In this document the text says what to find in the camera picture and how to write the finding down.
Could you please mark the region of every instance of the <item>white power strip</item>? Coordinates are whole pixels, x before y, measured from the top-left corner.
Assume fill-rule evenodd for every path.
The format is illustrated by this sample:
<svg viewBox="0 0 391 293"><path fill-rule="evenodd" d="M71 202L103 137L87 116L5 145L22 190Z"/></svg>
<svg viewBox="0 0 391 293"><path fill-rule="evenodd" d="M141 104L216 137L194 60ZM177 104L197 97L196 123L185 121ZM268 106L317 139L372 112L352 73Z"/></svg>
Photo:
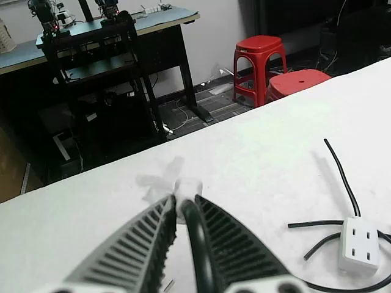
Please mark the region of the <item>white power strip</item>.
<svg viewBox="0 0 391 293"><path fill-rule="evenodd" d="M378 231L361 217L346 218L341 232L338 265L342 270L372 275L379 268Z"/></svg>

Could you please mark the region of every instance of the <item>black cable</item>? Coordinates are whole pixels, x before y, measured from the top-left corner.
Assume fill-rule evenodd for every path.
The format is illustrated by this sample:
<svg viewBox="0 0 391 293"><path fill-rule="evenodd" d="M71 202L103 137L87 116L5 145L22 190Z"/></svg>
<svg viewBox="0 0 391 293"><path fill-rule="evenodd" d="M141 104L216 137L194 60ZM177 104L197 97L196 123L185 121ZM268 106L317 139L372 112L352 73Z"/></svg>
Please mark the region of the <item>black cable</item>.
<svg viewBox="0 0 391 293"><path fill-rule="evenodd" d="M334 239L338 239L339 237L341 237L341 233L338 232L338 233L335 233L335 234L331 234L331 235L328 235L327 237L323 238L322 240L320 240L317 244L315 244L315 246L313 248L311 248L310 251L308 251L305 256L304 256L304 260L308 261L309 258L319 249L321 248L321 246L323 244L326 244L327 242L331 241L331 240L334 240Z"/></svg>
<svg viewBox="0 0 391 293"><path fill-rule="evenodd" d="M358 217L361 217L359 204L357 203L357 200L354 197L354 194L353 194L353 192L352 192L352 190L351 190L351 188L349 186L349 183L348 183L348 180L346 179L346 176L345 176L345 173L343 171L342 165L341 165L340 161L338 160L338 157L335 154L334 150L332 149L329 141L327 139L324 139L324 142L326 143L327 147L329 148L329 150L330 150L330 152L332 154L332 157L334 158L335 163L337 163L338 169L339 169L341 177L342 177L343 184L345 185L346 191L348 192L349 198L350 198L350 200L351 200L351 202L353 204L354 215L356 215Z"/></svg>
<svg viewBox="0 0 391 293"><path fill-rule="evenodd" d="M309 257L311 257L323 244L325 244L326 242L328 242L332 239L338 238L340 236L340 234L341 233L335 233L335 234L332 234L332 235L322 239L304 256L304 258L307 256L307 259L309 259ZM391 244L391 235L384 234L382 231L378 230L378 236L380 238L384 239L385 241L387 241L389 244ZM312 289L318 290L318 291L322 291L322 292L328 292L328 293L367 293L367 292L373 292L373 291L379 290L379 289L384 288L387 285L391 284L391 275L389 275L387 278L378 282L375 285L365 287L362 289L336 289L336 288L319 286L319 285L313 284L311 282L305 281L303 279L302 279L302 281L305 282L309 288L312 288Z"/></svg>
<svg viewBox="0 0 391 293"><path fill-rule="evenodd" d="M390 235L384 234L383 232L381 232L379 230L378 230L378 235L380 238L384 239L389 244L391 244ZM387 285L389 285L391 283L391 275L389 275L387 278L378 282L375 285L365 287L362 289L336 289L336 288L328 288L328 287L324 287L324 286L319 286L319 285L316 285L316 284L313 284L313 283L310 283L307 281L304 281L304 282L307 284L307 286L309 288L312 288L312 289L315 289L318 291L322 291L322 292L328 292L328 293L367 293L367 292L373 292L373 291L379 290L379 289L384 288Z"/></svg>
<svg viewBox="0 0 391 293"><path fill-rule="evenodd" d="M312 221L312 222L302 222L302 223L291 223L288 224L288 228L302 228L302 227L311 227L311 226L321 226L321 225L342 225L342 220L322 220L322 221Z"/></svg>
<svg viewBox="0 0 391 293"><path fill-rule="evenodd" d="M152 88L155 87L155 85L156 85L156 83L158 82L158 80L159 80L159 73L156 72L156 80L155 80L155 82L153 83Z"/></svg>

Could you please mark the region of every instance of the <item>table leg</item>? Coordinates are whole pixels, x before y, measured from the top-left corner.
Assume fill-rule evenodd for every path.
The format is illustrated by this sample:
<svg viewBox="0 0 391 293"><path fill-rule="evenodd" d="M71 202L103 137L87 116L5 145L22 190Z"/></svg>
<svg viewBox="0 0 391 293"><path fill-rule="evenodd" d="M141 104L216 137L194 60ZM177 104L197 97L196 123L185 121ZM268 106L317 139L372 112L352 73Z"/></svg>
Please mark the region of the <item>table leg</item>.
<svg viewBox="0 0 391 293"><path fill-rule="evenodd" d="M193 113L195 113L203 121L207 123L211 122L213 121L213 117L205 108L198 105L196 101L196 95L194 94L194 90L193 90L193 81L191 79L188 56L186 53L185 42L183 41L183 35L182 35L182 30L180 25L177 26L177 32L179 34L179 39L180 39L180 41L178 42L179 48L177 53L180 55L180 60L181 60L179 66L182 74L183 85L185 87L185 92L186 92L185 104L189 107L191 111L193 111Z"/></svg>

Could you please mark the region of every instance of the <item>cable on floor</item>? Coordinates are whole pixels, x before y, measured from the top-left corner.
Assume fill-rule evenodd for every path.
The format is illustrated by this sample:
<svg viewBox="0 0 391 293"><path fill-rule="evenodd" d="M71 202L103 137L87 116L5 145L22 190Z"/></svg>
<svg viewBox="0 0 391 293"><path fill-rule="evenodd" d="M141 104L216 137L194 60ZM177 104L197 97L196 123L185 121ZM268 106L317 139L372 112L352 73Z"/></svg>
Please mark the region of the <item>cable on floor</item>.
<svg viewBox="0 0 391 293"><path fill-rule="evenodd" d="M175 105L177 106L177 109L178 109L179 111L181 111L181 112L183 112L183 113L185 114L186 120L185 120L185 122L183 122L183 123L182 123L180 126L178 126L177 128L171 129L172 131L175 131L175 130L180 129L181 127L183 127L183 126L189 121L189 116L188 116L188 114L186 113L186 111L184 111L184 110L182 110L181 108L179 108L179 105L178 105L179 101L180 101L180 99L175 103Z"/></svg>
<svg viewBox="0 0 391 293"><path fill-rule="evenodd" d="M340 13L338 14L338 18L337 18L337 27L339 27L339 25L340 25L340 20L341 20L341 15L342 15L342 11L343 11L343 9L345 8L345 5L346 5L346 2L347 2L348 0L344 0L343 1L343 4L342 4L342 6L341 6L341 10L340 10ZM331 67L331 65L333 65L334 63L335 63L335 61L337 61L337 54L338 54L338 50L335 50L335 54L334 54L334 57L333 57L333 59L331 60L331 62L330 62L330 64L326 67L326 69L324 69L323 70L323 72L326 72L330 67Z"/></svg>

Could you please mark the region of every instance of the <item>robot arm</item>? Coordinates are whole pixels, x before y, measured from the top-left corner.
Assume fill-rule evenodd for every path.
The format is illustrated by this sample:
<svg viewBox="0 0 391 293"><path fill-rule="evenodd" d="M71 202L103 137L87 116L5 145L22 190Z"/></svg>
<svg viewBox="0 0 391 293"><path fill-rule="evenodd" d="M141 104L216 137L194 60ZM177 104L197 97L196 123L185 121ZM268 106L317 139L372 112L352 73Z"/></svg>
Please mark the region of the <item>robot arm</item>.
<svg viewBox="0 0 391 293"><path fill-rule="evenodd" d="M27 4L32 16L40 20L44 34L56 33L60 29L49 0L29 0Z"/></svg>
<svg viewBox="0 0 391 293"><path fill-rule="evenodd" d="M115 20L119 14L118 0L95 0L99 9L108 20Z"/></svg>

